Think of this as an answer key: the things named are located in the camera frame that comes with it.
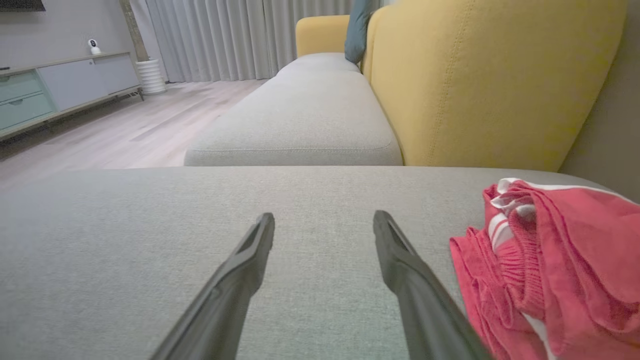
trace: floor plank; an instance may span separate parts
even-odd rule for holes
[[[172,84],[4,141],[0,190],[68,170],[182,166],[192,139],[264,82]]]

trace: curtain fold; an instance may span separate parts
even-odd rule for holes
[[[169,81],[272,78],[296,58],[303,17],[355,0],[147,0]]]

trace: white cabinet door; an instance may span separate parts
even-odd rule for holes
[[[109,95],[93,59],[41,67],[38,73],[58,111]]]
[[[95,66],[109,94],[140,84],[129,54],[95,59]]]

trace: yellow sofa backrest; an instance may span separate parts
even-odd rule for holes
[[[405,165],[557,171],[607,76],[626,0],[398,0],[363,73]]]

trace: white ribbed pot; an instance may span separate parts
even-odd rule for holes
[[[142,80],[142,94],[154,95],[166,91],[164,79],[160,73],[160,61],[158,59],[136,62],[138,74]]]

